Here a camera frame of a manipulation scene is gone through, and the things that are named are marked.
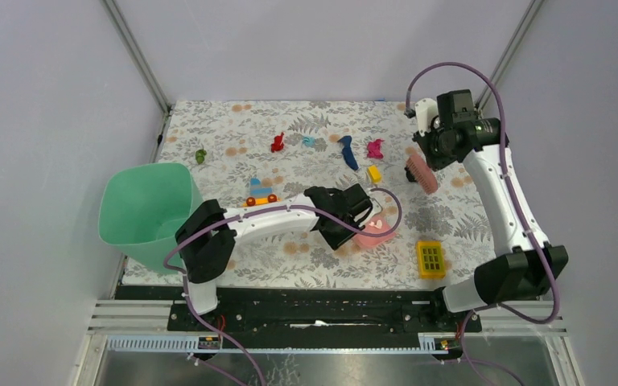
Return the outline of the pink dustpan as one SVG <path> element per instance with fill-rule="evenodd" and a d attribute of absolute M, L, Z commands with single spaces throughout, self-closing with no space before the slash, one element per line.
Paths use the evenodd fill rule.
<path fill-rule="evenodd" d="M 374 216 L 371 220 L 386 220 L 387 219 L 382 216 L 382 215 L 376 215 Z M 364 234 L 356 234 L 353 237 L 353 241 L 354 243 L 359 246 L 362 249 L 371 249 L 371 248 L 376 248 L 378 245 L 380 244 L 384 244 L 385 242 L 392 240 L 395 236 L 397 235 L 397 233 L 395 231 L 393 231 L 392 227 L 388 232 L 382 233 L 382 234 L 372 234 L 369 233 L 368 236 L 364 235 Z"/>

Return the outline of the pink brush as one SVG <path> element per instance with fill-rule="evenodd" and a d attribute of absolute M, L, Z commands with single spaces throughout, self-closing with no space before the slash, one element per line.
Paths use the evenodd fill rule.
<path fill-rule="evenodd" d="M 412 154 L 406 160 L 408 167 L 416 179 L 416 183 L 428 194 L 434 194 L 438 189 L 438 181 L 431 168 L 419 154 Z"/>

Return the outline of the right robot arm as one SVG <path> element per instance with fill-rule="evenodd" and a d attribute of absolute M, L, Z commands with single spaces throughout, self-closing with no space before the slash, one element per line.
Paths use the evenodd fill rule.
<path fill-rule="evenodd" d="M 429 310 L 433 327 L 449 331 L 461 311 L 544 295 L 569 257 L 550 243 L 538 225 L 517 181 L 512 153 L 498 118 L 482 118 L 468 90 L 424 98 L 407 109 L 418 130 L 413 140 L 428 169 L 439 171 L 460 163 L 480 195 L 492 231 L 495 258 L 475 268 L 472 276 L 442 289 L 443 301 Z"/>

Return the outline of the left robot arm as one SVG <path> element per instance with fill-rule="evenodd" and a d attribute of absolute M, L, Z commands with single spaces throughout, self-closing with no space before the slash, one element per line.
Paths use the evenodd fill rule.
<path fill-rule="evenodd" d="M 318 232 L 336 250 L 352 239 L 382 206 L 360 185 L 345 190 L 309 187 L 289 199 L 224 209 L 203 202 L 175 233 L 187 278 L 187 320 L 200 331 L 217 320 L 216 280 L 237 246 L 290 232 Z"/>

